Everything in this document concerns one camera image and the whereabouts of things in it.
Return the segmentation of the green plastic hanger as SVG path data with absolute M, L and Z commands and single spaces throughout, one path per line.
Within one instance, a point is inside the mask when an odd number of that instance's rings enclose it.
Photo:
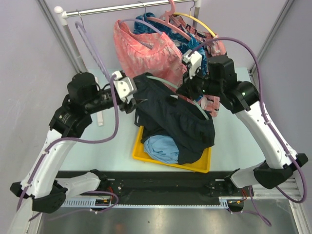
M 178 87 L 174 84 L 172 84 L 171 82 L 165 80 L 165 79 L 162 79 L 162 78 L 158 78 L 158 77 L 154 77 L 154 76 L 151 76 L 151 75 L 147 75 L 147 78 L 149 79 L 153 79 L 153 80 L 157 80 L 157 81 L 160 81 L 164 84 L 168 84 L 169 86 L 173 87 L 174 89 L 178 89 Z M 194 106 L 197 107 L 197 109 L 203 114 L 203 116 L 205 117 L 205 119 L 209 119 L 208 115 L 205 113 L 205 111 L 199 106 L 199 104 L 196 102 L 196 101 L 193 101 L 193 104 Z

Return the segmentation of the dark navy shorts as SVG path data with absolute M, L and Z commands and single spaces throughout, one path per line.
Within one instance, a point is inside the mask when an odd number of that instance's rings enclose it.
M 134 78 L 136 100 L 135 125 L 143 126 L 141 143 L 149 137 L 170 136 L 179 149 L 178 163 L 194 163 L 203 151 L 215 144 L 215 128 L 193 104 L 183 100 L 160 81 L 147 78 L 149 73 Z

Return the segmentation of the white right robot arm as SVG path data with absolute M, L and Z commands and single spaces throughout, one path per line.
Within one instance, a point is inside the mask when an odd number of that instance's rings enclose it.
M 226 55 L 211 57 L 208 74 L 200 75 L 201 55 L 187 51 L 182 63 L 187 71 L 177 93 L 191 100 L 209 95 L 220 98 L 220 103 L 248 128 L 260 147 L 265 160 L 255 166 L 236 169 L 225 180 L 225 191 L 237 195 L 245 186 L 262 185 L 272 189 L 284 183 L 293 173 L 308 162 L 304 153 L 298 153 L 283 138 L 265 108 L 259 92 L 249 81 L 239 81 L 234 62 Z

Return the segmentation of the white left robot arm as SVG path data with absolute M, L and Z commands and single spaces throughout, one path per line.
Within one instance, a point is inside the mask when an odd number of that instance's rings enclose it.
M 74 75 L 67 85 L 68 93 L 50 123 L 45 144 L 28 175 L 12 183 L 10 191 L 19 198 L 17 209 L 24 199 L 32 201 L 32 210 L 50 214 L 61 207 L 67 198 L 83 193 L 104 194 L 107 177 L 94 169 L 71 179 L 57 180 L 57 173 L 72 147 L 77 143 L 100 144 L 117 135 L 118 108 L 129 112 L 132 103 L 127 97 L 137 91 L 134 81 L 122 71 L 113 73 L 109 88 L 99 88 L 95 76 L 89 72 Z M 102 140 L 84 140 L 81 136 L 92 123 L 91 115 L 114 108 L 113 134 Z

